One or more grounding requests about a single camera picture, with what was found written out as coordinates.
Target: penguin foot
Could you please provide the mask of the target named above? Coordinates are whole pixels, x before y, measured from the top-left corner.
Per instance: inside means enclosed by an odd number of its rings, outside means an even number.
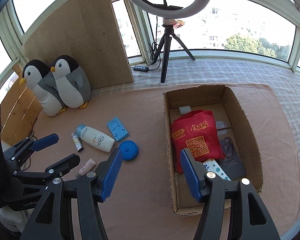
[[[80,106],[80,109],[84,109],[84,108],[86,108],[87,107],[87,105],[88,105],[88,102],[85,102],[82,106]]]
[[[66,110],[67,110],[67,107],[65,106],[64,108],[62,108],[62,109],[60,110],[60,112],[59,112],[58,114],[61,114],[61,113],[65,112]]]

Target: checkered tablecloth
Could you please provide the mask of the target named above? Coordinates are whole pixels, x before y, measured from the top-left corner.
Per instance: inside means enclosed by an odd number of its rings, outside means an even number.
[[[271,86],[287,116],[298,148],[300,161],[300,74],[274,65],[252,61],[219,59],[216,61],[171,62],[167,79],[160,83],[161,68],[147,73],[133,71],[135,81],[94,90],[115,93],[125,90],[197,83],[263,83]]]

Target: blue box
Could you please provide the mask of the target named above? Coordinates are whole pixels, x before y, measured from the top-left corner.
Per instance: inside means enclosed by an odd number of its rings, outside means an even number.
[[[117,142],[129,136],[128,131],[117,117],[108,122],[107,126]]]

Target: metal bolt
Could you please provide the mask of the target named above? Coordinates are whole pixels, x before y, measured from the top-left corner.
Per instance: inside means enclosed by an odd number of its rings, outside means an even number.
[[[95,175],[96,175],[96,173],[95,173],[94,171],[89,171],[89,172],[87,173],[87,177],[88,177],[88,178],[93,178]]]
[[[213,178],[216,177],[216,174],[212,171],[209,171],[209,172],[207,172],[207,177],[210,178],[210,179],[213,179]]]
[[[249,185],[249,184],[250,184],[250,181],[249,181],[247,178],[243,178],[243,179],[241,180],[241,182],[242,182],[242,184],[244,184],[244,185]]]
[[[59,184],[61,182],[61,179],[60,178],[55,178],[53,179],[53,184]]]

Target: red fabric pouch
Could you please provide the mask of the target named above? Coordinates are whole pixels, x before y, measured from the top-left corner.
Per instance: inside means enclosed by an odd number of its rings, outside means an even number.
[[[216,122],[212,111],[195,110],[177,118],[171,125],[171,139],[176,148],[175,166],[182,173],[180,151],[189,148],[196,161],[224,159],[221,154]]]

